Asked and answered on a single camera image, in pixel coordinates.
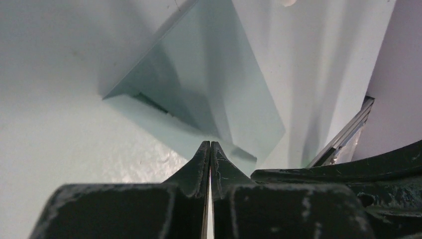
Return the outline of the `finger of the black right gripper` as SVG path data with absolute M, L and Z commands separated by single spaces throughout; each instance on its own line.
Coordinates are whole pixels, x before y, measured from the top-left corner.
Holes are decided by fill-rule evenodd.
M 361 201 L 375 237 L 398 239 L 422 235 L 422 142 L 377 156 L 329 166 L 260 169 L 261 184 L 336 183 Z

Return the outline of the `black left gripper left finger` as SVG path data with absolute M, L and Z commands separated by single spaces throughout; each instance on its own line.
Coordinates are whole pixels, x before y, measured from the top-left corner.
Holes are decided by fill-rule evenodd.
M 32 239 L 205 239 L 210 143 L 162 183 L 65 184 Z

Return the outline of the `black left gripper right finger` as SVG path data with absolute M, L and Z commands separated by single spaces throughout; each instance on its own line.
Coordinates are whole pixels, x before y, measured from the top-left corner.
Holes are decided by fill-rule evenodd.
M 372 239 L 360 201 L 338 184 L 257 184 L 210 146 L 217 239 Z

